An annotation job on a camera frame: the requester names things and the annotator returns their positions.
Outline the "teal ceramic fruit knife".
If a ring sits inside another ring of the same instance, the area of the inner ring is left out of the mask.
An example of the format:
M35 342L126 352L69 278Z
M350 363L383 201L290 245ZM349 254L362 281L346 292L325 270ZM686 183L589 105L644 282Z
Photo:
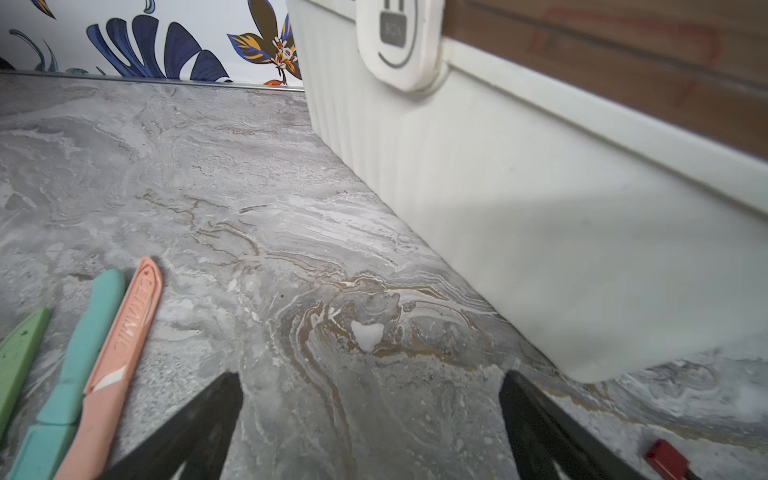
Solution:
M56 474L78 428L85 385L125 292L125 275L118 269L92 281L88 306L67 345L56 384L27 431L9 479L51 479Z

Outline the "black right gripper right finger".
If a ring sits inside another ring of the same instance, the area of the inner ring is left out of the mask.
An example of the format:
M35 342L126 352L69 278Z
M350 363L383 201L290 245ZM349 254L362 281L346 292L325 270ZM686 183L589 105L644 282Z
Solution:
M508 371L499 403L522 479L642 477L518 371Z

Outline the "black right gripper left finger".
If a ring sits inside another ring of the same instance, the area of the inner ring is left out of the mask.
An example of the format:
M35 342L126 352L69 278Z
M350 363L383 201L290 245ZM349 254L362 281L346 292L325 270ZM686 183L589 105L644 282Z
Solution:
M224 372L101 479L219 479L243 406L236 372Z

